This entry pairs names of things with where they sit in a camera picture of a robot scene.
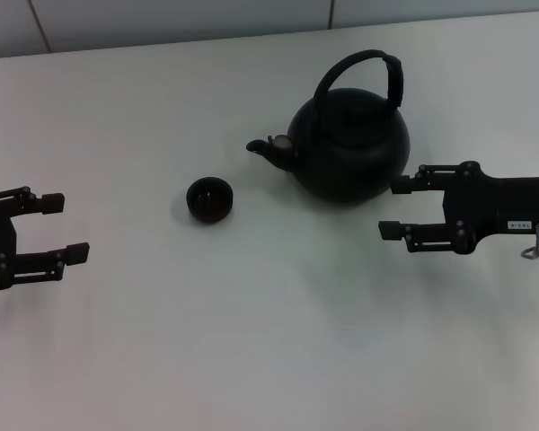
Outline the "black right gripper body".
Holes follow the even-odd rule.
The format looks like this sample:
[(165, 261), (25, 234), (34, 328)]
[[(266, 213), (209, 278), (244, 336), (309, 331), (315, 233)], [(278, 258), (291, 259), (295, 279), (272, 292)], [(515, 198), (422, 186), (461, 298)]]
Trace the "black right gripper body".
[(526, 255), (539, 255), (539, 177), (494, 178), (478, 163), (472, 176), (445, 191), (446, 224), (465, 232), (465, 254), (479, 241), (496, 234), (532, 234), (535, 246)]

